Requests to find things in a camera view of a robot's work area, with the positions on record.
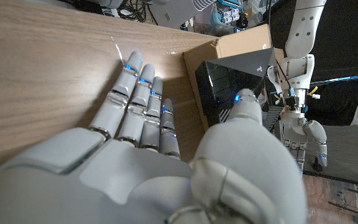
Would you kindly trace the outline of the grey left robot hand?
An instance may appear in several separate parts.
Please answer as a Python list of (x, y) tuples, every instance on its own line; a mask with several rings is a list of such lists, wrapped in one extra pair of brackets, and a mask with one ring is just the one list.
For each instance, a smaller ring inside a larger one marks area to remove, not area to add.
[(300, 173), (303, 173), (308, 141), (316, 143), (316, 158), (313, 163), (315, 170), (322, 171), (328, 166), (327, 135), (323, 126), (315, 121), (308, 120), (301, 111), (284, 111), (280, 120), (280, 139), (296, 160)]

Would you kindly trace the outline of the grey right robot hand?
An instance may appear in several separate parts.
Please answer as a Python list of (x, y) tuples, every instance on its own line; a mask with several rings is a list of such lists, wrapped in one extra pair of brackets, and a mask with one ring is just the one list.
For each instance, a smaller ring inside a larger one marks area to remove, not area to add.
[(306, 223), (300, 170), (242, 89), (226, 122), (181, 160), (172, 102), (131, 53), (87, 128), (0, 167), (0, 223)]

